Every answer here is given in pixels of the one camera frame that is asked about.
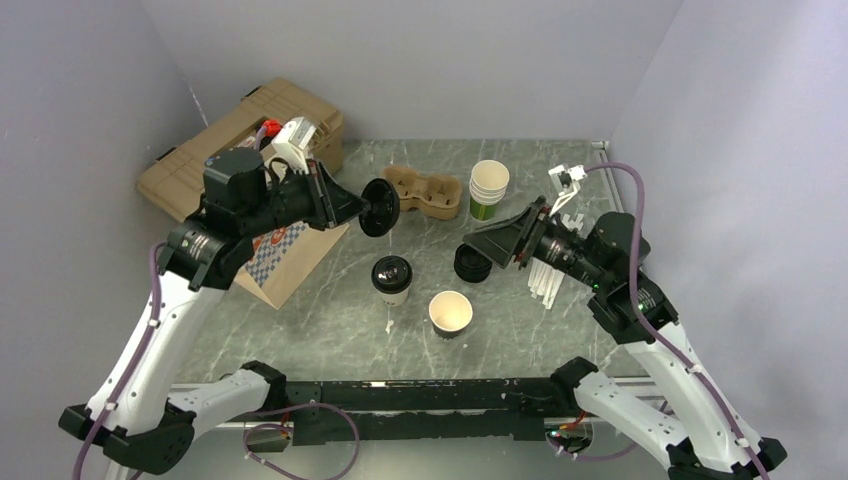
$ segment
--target checkered pattern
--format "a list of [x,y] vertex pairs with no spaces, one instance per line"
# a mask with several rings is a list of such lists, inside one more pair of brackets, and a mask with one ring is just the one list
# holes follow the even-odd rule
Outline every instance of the checkered pattern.
[[283,239],[276,245],[271,245],[271,238],[274,236],[273,234],[262,236],[259,248],[256,249],[253,258],[250,259],[245,266],[247,273],[253,277],[253,280],[260,287],[262,287],[268,278],[271,277],[274,269],[277,268],[277,265],[283,260],[283,256],[289,248],[294,245],[294,242],[297,241],[300,234],[305,232],[307,228],[309,227],[307,227],[303,222],[290,225],[286,228],[286,233],[283,236]]

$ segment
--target paper cup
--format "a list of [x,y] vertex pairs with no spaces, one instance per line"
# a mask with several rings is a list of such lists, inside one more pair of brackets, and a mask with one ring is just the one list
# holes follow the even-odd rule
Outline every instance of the paper cup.
[[389,306],[402,304],[409,295],[412,266],[403,257],[389,255],[377,260],[371,269],[371,283]]
[[471,185],[480,193],[496,194],[506,190],[509,184],[509,169],[501,162],[483,160],[471,169]]
[[442,338],[454,338],[471,323],[473,311],[471,302],[465,295],[454,292],[442,292],[430,300],[430,323],[433,330]]
[[495,194],[480,193],[474,185],[470,187],[471,201],[469,211],[471,216],[477,220],[489,220],[498,209],[498,203],[503,199],[506,191]]

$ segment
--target stack of paper cups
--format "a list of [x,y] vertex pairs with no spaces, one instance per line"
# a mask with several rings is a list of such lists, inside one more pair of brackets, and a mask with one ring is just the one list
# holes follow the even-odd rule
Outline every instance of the stack of paper cups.
[[489,220],[495,215],[498,203],[506,194],[509,170],[495,160],[477,162],[471,170],[471,216]]

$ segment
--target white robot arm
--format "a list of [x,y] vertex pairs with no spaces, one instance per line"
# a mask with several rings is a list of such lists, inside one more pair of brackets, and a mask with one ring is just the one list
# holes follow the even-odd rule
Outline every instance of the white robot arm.
[[[161,474],[219,423],[287,406],[285,375],[259,362],[190,394],[168,395],[203,321],[253,256],[256,236],[300,221],[324,230],[358,217],[362,231],[377,237],[397,221],[390,183],[374,179],[361,196],[345,190],[309,156],[315,129],[302,118],[293,122],[283,138],[294,143],[277,148],[282,158],[269,164],[250,148],[211,159],[200,208],[171,231],[158,261],[151,253],[153,291],[127,347],[88,403],[66,408],[59,420],[84,441],[75,480],[92,444],[120,465],[110,467],[114,478],[130,470]],[[277,162],[286,166],[282,178],[270,168]]]
[[[582,238],[556,212],[580,190],[579,181],[600,168],[634,176],[637,213],[606,213]],[[648,372],[677,418],[618,388],[581,357],[551,376],[559,402],[610,422],[653,455],[672,480],[767,480],[768,471],[786,458],[783,446],[760,437],[727,402],[692,349],[671,302],[639,269],[650,245],[641,236],[644,191],[638,173],[617,163],[558,166],[548,173],[558,192],[553,207],[539,197],[520,215],[467,234],[463,241],[502,268],[512,261],[523,268],[537,258],[591,287],[595,320]]]

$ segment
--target gray marble surface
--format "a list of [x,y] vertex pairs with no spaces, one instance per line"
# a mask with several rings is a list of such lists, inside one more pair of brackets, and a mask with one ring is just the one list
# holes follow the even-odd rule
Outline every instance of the gray marble surface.
[[[467,185],[478,160],[496,159],[510,169],[506,197],[492,220],[498,221],[540,194],[553,198],[549,168],[594,163],[589,142],[375,141],[345,149],[344,167],[335,177],[346,188],[361,191],[391,163],[446,173],[465,186],[459,215],[440,221],[403,212],[392,232],[377,239],[354,222],[280,310],[234,286],[207,319],[177,382],[214,381],[253,359],[291,380],[548,376],[577,355],[612,376],[643,374],[592,319],[588,287],[566,278],[553,309],[546,310],[530,296],[529,269],[495,267],[486,281],[473,285],[453,271],[462,235],[485,224],[468,215]],[[612,206],[602,175],[590,175],[582,185],[563,212],[584,214],[585,234]],[[398,307],[379,298],[369,277],[374,262],[388,254],[403,256],[414,271],[409,297]],[[453,340],[436,336],[427,316],[430,299],[443,290],[463,293],[474,308],[471,325]]]

